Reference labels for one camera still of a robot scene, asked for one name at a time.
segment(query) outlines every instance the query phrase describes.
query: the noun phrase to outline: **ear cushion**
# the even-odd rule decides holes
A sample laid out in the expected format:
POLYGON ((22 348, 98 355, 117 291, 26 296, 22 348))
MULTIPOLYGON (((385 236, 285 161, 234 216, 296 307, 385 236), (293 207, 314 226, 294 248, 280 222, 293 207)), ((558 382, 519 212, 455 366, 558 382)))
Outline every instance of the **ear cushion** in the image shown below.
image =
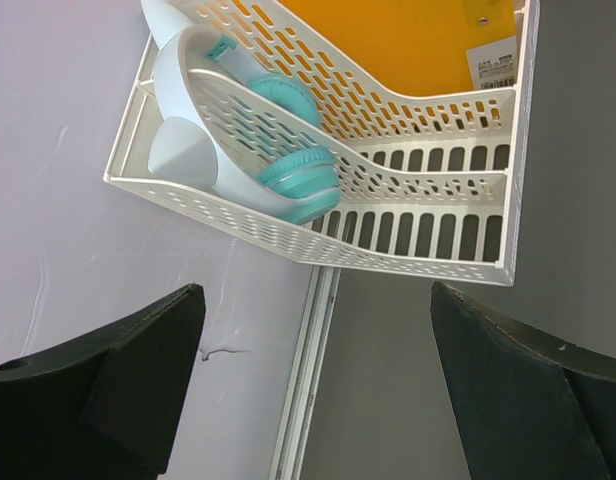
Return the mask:
POLYGON ((306 200, 303 205, 286 212, 280 218, 295 225, 304 225, 324 216, 335 208, 340 200, 341 191, 338 188, 326 190, 306 200))
POLYGON ((257 181, 264 187, 271 188, 280 195, 289 198, 303 198, 321 189, 331 188, 339 184, 332 155, 328 150, 321 147, 298 150, 280 158, 262 170, 257 176, 257 181), (306 179, 311 184, 323 183, 323 186, 317 185, 317 188, 307 193, 300 192, 294 193, 292 196, 288 195, 288 192, 286 192, 289 190, 288 187, 301 184, 302 179, 306 179))
POLYGON ((319 127, 317 104, 303 85, 281 75, 265 75, 250 82, 248 88, 302 120, 319 127))

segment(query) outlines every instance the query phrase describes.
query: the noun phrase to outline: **yellow folder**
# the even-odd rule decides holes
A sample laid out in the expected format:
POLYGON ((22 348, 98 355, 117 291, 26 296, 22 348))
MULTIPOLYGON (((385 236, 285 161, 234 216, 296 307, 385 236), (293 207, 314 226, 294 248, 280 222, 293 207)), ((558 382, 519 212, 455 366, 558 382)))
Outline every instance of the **yellow folder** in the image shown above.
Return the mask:
POLYGON ((387 88, 473 89, 466 51, 515 35, 514 0, 279 0, 387 88))

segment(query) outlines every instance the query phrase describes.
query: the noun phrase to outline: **white plastic basket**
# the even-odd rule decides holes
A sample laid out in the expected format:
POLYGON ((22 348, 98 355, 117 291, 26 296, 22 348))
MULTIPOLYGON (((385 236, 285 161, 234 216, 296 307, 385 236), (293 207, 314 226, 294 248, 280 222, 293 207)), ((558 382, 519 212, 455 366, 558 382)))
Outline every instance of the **white plastic basket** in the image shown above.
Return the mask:
POLYGON ((425 98, 387 90, 274 0, 190 0, 180 7, 238 38, 267 67, 307 84, 324 119, 323 130, 315 129, 220 75, 191 72, 212 134, 261 164, 311 145, 329 148, 344 200, 300 227, 152 175, 148 152, 162 119, 151 42, 107 182, 298 262, 512 284, 537 0, 516 11, 514 87, 425 98))

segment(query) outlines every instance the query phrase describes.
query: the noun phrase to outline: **white wall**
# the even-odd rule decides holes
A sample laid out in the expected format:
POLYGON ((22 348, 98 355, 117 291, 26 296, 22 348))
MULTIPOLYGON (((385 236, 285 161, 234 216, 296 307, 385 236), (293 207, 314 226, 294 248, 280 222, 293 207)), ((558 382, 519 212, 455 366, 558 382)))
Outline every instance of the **white wall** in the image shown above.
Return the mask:
POLYGON ((139 0, 0 2, 0 363, 195 281, 198 362, 167 478, 264 479, 310 268, 101 180, 147 39, 139 0))

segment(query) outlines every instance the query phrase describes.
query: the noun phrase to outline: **gray wall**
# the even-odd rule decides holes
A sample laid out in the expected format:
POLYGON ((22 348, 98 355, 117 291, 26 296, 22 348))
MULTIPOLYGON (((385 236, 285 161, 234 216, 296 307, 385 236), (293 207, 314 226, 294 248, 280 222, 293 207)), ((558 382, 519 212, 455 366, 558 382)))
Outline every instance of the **gray wall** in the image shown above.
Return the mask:
MULTIPOLYGON (((458 288, 616 357, 616 0, 541 10, 516 284, 458 288)), ((469 478, 430 285, 342 275, 303 480, 469 478)))

